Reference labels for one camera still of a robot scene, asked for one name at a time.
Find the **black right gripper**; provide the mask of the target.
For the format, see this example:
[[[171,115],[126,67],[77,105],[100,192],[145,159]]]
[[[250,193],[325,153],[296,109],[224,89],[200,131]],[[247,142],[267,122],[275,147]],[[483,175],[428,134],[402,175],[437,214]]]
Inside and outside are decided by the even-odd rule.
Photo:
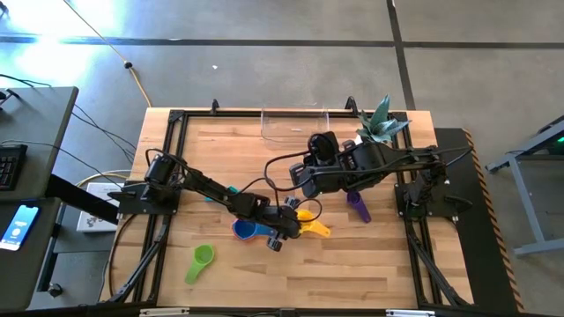
[[[309,139],[301,163],[289,168],[295,187],[307,198],[367,188],[367,145],[352,140],[338,148],[335,139]]]

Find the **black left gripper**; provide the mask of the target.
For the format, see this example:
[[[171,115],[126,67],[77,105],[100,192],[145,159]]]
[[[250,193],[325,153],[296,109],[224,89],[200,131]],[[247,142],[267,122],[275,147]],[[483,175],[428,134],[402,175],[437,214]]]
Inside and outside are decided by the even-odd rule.
[[[273,233],[269,234],[267,247],[279,252],[284,240],[299,238],[301,235],[301,220],[295,209],[300,202],[300,199],[291,195],[279,206],[266,205],[265,200],[259,200],[258,207],[245,220],[270,227]]]

